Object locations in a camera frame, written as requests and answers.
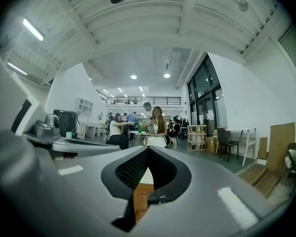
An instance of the floor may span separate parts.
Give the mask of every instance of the floor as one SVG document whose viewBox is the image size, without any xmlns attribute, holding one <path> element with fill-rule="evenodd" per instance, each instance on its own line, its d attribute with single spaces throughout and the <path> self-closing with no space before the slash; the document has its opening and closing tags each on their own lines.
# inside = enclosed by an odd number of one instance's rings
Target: floor
<svg viewBox="0 0 296 237">
<path fill-rule="evenodd" d="M 104 137 L 104 136 L 95 136 L 93 138 L 86 137 L 85 140 L 105 144 L 106 137 Z M 139 140 L 139 136 L 136 136 L 135 140 L 133 142 L 129 143 L 129 147 L 131 148 L 131 147 L 135 147 L 138 145 L 140 145 L 140 140 Z M 239 159 L 237 159 L 237 155 L 234 155 L 234 154 L 231 155 L 231 157 L 229 158 L 229 162 L 227 162 L 227 155 L 222 155 L 222 158 L 220 158 L 219 155 L 212 155 L 206 151 L 190 151 L 186 147 L 186 140 L 182 140 L 182 139 L 178 139 L 178 145 L 176 142 L 174 142 L 169 147 L 169 149 L 173 149 L 175 151 L 178 151 L 178 152 L 181 152 L 184 154 L 189 154 L 189 155 L 197 157 L 197 158 L 212 160 L 212 161 L 222 165 L 223 167 L 225 167 L 226 169 L 228 169 L 232 173 L 237 173 L 237 172 L 241 171 L 242 169 L 246 168 L 247 166 L 249 166 L 251 163 L 253 163 L 253 159 L 246 158 L 245 165 L 242 166 L 243 157 L 239 156 Z"/>
</svg>

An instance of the door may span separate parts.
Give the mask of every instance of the door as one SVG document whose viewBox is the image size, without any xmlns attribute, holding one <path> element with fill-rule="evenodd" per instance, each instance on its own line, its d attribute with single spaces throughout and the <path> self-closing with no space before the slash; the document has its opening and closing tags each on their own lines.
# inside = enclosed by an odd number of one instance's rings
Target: door
<svg viewBox="0 0 296 237">
<path fill-rule="evenodd" d="M 207 137 L 211 137 L 215 131 L 215 113 L 212 94 L 208 93 L 197 101 L 198 124 L 207 125 Z"/>
</svg>

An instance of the white ceiling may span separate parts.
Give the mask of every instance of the white ceiling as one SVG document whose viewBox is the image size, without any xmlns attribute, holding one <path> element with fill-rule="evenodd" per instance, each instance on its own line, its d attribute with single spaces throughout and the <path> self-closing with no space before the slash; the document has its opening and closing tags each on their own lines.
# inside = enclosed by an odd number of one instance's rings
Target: white ceiling
<svg viewBox="0 0 296 237">
<path fill-rule="evenodd" d="M 192 49 L 245 60 L 242 52 L 278 2 L 246 0 L 249 9 L 242 12 L 239 1 L 31 0 L 24 14 L 45 38 L 40 42 L 25 29 L 9 59 L 45 86 L 59 68 L 81 62 L 99 88 L 175 86 Z M 171 61 L 174 51 L 180 57 Z"/>
</svg>

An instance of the seated woman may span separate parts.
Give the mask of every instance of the seated woman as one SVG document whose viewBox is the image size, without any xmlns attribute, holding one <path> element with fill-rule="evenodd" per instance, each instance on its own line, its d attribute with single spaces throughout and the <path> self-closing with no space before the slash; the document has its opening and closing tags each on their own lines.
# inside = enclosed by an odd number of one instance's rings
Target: seated woman
<svg viewBox="0 0 296 237">
<path fill-rule="evenodd" d="M 162 109 L 156 106 L 152 111 L 152 120 L 148 122 L 150 137 L 147 139 L 148 146 L 165 147 L 167 135 L 167 122 L 163 118 Z"/>
<path fill-rule="evenodd" d="M 173 130 L 172 131 L 168 131 L 167 132 L 167 136 L 166 136 L 166 139 L 167 139 L 167 147 L 171 144 L 173 144 L 173 142 L 171 141 L 170 137 L 176 137 L 177 134 L 179 133 L 179 130 L 180 130 L 180 125 L 179 125 L 179 120 L 176 119 L 174 121 L 174 126 L 173 126 Z"/>
<path fill-rule="evenodd" d="M 134 125 L 133 122 L 123 122 L 122 114 L 116 113 L 115 119 L 110 123 L 110 139 L 107 144 L 119 146 L 121 150 L 128 149 L 128 138 L 122 135 L 122 130 L 129 124 Z"/>
</svg>

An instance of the black metal railing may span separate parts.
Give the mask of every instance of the black metal railing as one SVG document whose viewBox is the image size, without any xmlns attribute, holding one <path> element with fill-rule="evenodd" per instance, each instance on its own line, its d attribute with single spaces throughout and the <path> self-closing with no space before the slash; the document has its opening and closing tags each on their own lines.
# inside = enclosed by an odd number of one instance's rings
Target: black metal railing
<svg viewBox="0 0 296 237">
<path fill-rule="evenodd" d="M 181 105 L 181 97 L 108 97 L 108 105 Z"/>
</svg>

